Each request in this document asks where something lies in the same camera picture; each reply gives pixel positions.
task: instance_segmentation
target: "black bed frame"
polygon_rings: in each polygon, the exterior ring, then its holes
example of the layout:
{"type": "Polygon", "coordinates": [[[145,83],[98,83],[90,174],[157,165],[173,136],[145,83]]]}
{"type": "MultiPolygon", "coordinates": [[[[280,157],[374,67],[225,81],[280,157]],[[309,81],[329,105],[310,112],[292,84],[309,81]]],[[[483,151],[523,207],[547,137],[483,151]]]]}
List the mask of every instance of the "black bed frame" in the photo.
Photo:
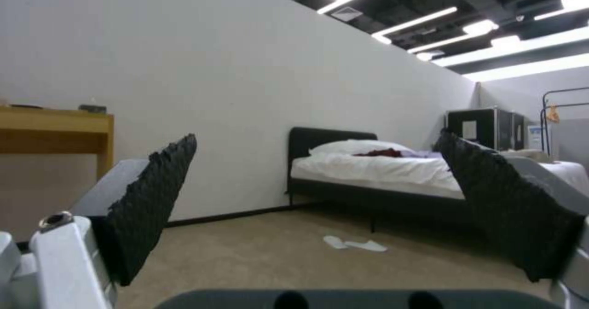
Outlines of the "black bed frame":
{"type": "Polygon", "coordinates": [[[372,212],[370,219],[372,232],[375,231],[376,215],[382,213],[403,216],[406,219],[420,222],[435,223],[435,225],[444,224],[460,228],[478,229],[471,217],[466,200],[339,185],[322,181],[308,181],[290,176],[292,162],[295,158],[309,156],[309,149],[324,143],[347,139],[376,140],[377,136],[373,133],[355,131],[292,128],[289,133],[287,170],[287,192],[291,206],[293,196],[300,194],[364,208],[372,212]]]}

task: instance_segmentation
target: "black foam pad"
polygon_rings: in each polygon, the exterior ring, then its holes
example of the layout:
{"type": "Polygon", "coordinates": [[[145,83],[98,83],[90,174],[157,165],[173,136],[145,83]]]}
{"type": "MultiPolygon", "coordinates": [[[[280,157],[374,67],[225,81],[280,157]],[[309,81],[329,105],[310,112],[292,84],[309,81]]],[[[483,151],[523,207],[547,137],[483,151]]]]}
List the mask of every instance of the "black foam pad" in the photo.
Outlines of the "black foam pad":
{"type": "Polygon", "coordinates": [[[559,205],[493,150],[447,132],[436,146],[488,238],[531,281],[557,277],[585,217],[559,205]]]}
{"type": "Polygon", "coordinates": [[[106,216],[91,217],[97,243],[111,277],[127,286],[155,248],[196,153],[187,135],[149,156],[138,179],[106,216]]]}

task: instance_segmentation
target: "black cabinet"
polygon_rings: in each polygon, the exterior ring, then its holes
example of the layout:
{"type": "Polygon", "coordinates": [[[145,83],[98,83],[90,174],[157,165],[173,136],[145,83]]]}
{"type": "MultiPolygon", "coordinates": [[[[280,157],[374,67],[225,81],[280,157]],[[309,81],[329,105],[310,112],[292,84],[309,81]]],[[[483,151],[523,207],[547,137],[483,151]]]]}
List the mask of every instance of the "black cabinet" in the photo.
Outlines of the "black cabinet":
{"type": "Polygon", "coordinates": [[[524,148],[524,117],[499,108],[449,111],[446,127],[456,135],[495,149],[524,148]]]}

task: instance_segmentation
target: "wooden table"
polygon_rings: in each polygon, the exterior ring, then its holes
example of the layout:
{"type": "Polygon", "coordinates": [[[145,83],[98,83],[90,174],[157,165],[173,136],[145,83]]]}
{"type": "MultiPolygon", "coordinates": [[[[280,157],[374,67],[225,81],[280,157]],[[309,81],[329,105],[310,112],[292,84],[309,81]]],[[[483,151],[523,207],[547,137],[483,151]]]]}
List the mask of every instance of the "wooden table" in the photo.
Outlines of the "wooden table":
{"type": "Polygon", "coordinates": [[[2,154],[97,154],[97,179],[112,168],[114,116],[0,107],[2,154]]]}

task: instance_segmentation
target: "dark red cloth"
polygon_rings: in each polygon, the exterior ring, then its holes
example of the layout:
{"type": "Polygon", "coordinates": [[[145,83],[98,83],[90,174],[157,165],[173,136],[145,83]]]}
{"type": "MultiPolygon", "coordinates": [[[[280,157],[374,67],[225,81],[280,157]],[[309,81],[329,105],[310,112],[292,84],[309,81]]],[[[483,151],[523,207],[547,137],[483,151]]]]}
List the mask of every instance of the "dark red cloth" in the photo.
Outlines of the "dark red cloth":
{"type": "Polygon", "coordinates": [[[355,154],[354,156],[359,156],[359,157],[385,156],[385,157],[392,157],[392,158],[402,157],[401,152],[398,152],[392,148],[385,149],[385,150],[372,150],[371,152],[369,152],[367,154],[355,154]]]}

